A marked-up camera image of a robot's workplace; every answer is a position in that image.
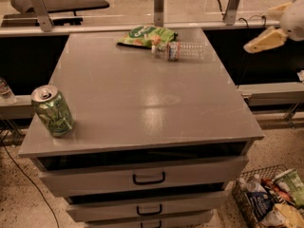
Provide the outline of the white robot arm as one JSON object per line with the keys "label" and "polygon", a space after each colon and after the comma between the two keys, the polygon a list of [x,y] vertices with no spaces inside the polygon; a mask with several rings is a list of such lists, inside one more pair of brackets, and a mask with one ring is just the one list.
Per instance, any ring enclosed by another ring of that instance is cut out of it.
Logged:
{"label": "white robot arm", "polygon": [[263,12],[267,18],[277,20],[279,28],[267,27],[256,38],[243,46],[248,53],[279,48],[288,39],[293,41],[304,40],[304,0],[295,0]]}

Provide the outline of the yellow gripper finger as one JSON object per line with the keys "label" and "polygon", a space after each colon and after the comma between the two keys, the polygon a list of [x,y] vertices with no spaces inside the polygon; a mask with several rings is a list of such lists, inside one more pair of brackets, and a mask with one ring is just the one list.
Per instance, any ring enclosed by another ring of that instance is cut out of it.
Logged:
{"label": "yellow gripper finger", "polygon": [[258,37],[245,44],[243,48],[248,53],[258,53],[283,46],[287,38],[288,35],[282,28],[270,26],[261,32]]}
{"label": "yellow gripper finger", "polygon": [[282,14],[292,5],[292,2],[287,2],[280,4],[278,6],[268,8],[261,13],[262,16],[265,16],[268,19],[279,20]]}

